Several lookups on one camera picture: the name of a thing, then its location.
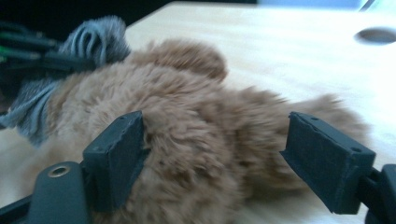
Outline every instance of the stuffed animal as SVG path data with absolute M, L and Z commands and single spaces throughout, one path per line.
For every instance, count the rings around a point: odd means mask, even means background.
M 101 40 L 118 43 L 104 34 L 112 33 L 103 33 Z M 94 52 L 87 55 L 102 58 L 101 50 Z M 279 153 L 291 111 L 317 116 L 365 140 L 365 126 L 334 96 L 292 104 L 270 91 L 227 89 L 221 84 L 225 61 L 206 44 L 173 39 L 126 58 L 129 50 L 115 52 L 121 52 L 112 57 L 117 60 L 103 59 L 92 72 L 27 83 L 28 91 L 17 101 L 28 104 L 14 102 L 0 120 L 19 125 L 39 147 L 14 175 L 20 197 L 32 193 L 41 170 L 81 161 L 82 150 L 114 119 L 137 110 L 150 153 L 126 204 L 113 213 L 94 213 L 95 223 L 232 223 L 253 189 L 305 189 Z

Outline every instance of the wooden table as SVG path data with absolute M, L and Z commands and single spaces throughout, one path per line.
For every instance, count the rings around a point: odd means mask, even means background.
M 396 44 L 370 45 L 355 35 L 373 26 L 396 27 L 396 18 L 350 11 L 260 8 L 244 5 L 174 3 L 128 27 L 132 49 L 166 38 L 192 38 L 216 46 L 225 56 L 229 88 L 256 86 L 292 101 L 336 93 L 372 127 L 375 168 L 396 163 Z M 0 132 L 0 175 L 33 150 L 13 131 Z M 12 187 L 0 185 L 0 189 Z M 9 203 L 0 194 L 0 205 Z M 252 200 L 237 223 L 363 223 L 357 216 L 329 213 L 313 194 Z

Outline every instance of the brown fur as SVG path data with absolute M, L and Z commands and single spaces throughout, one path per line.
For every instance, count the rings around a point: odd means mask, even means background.
M 81 161 L 104 128 L 136 110 L 151 152 L 127 203 L 94 214 L 97 223 L 231 223 L 253 177 L 274 188 L 304 188 L 278 153 L 291 110 L 364 138 L 364 126 L 331 96 L 290 104 L 269 91 L 227 90 L 220 84 L 225 75 L 214 49 L 172 40 L 69 77 L 50 98 L 49 140 L 22 171 L 24 193 L 41 169 Z

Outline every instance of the black 3d-printed part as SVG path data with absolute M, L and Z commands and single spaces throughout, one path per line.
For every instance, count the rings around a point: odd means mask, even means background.
M 91 223 L 91 211 L 78 163 L 61 162 L 38 175 L 27 223 Z
M 114 120 L 84 150 L 82 165 L 96 189 L 96 211 L 113 211 L 127 200 L 149 154 L 143 137 L 142 113 L 137 111 Z
M 372 150 L 320 119 L 291 112 L 288 142 L 281 154 L 331 212 L 358 212 L 356 190 L 360 177 L 372 171 Z

